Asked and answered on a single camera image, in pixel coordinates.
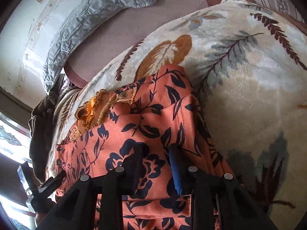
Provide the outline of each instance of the leaf patterned blanket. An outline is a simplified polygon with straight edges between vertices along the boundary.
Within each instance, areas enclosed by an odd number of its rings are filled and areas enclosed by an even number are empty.
[[[306,42],[286,19],[246,0],[223,0],[171,21],[66,98],[53,146],[97,91],[114,91],[165,64],[183,66],[221,158],[279,229],[294,229],[307,209]],[[54,175],[54,150],[47,171]]]

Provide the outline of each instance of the orange leaf print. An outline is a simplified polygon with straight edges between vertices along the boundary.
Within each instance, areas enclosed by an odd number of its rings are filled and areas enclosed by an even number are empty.
[[[179,65],[191,48],[192,38],[190,35],[182,35],[173,42],[168,40],[160,43],[141,62],[135,74],[135,82],[148,76],[149,72],[156,73],[163,65]]]

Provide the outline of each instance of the orange floral fabric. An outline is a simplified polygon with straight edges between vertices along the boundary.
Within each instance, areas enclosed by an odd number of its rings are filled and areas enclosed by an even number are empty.
[[[82,132],[79,128],[86,122],[91,124],[81,116],[67,138],[57,146],[57,172],[64,169],[67,173],[57,195],[63,196],[84,174],[91,177],[105,175],[120,166],[136,146],[141,146],[144,155],[138,188],[134,195],[122,198],[124,228],[188,229],[190,197],[179,196],[175,190],[168,148],[176,145],[196,166],[209,174],[234,173],[213,146],[184,69],[165,65],[155,75],[121,87],[108,97],[120,99],[110,104],[101,124],[87,129],[80,136],[71,134],[77,130]],[[99,107],[93,101],[90,100],[92,111]],[[84,110],[83,115],[91,115],[88,112]],[[102,206],[100,199],[101,196],[96,205],[97,220]]]

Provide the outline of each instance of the mauve fabric surface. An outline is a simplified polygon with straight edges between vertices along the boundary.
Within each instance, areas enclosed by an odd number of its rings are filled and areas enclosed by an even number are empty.
[[[150,7],[125,9],[80,44],[67,64],[82,79],[90,81],[117,55],[160,26],[206,7],[206,0],[158,0]]]

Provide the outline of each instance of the silver screw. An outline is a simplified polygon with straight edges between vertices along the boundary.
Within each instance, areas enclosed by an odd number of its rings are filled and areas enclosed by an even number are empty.
[[[190,172],[196,172],[196,171],[198,171],[198,168],[195,167],[195,166],[190,166],[190,167],[189,167],[189,171],[190,171]]]
[[[85,181],[87,181],[89,178],[90,178],[90,176],[88,176],[88,175],[83,175],[83,176],[81,176],[80,180],[83,181],[83,182],[85,182]]]
[[[122,167],[122,166],[120,166],[120,167],[116,167],[115,168],[115,172],[117,172],[117,173],[121,173],[121,172],[123,172],[125,169],[124,169],[124,167]]]
[[[226,174],[224,175],[224,178],[225,178],[226,180],[231,180],[231,179],[233,179],[233,175],[232,175],[232,174],[229,174],[229,173],[226,173]]]

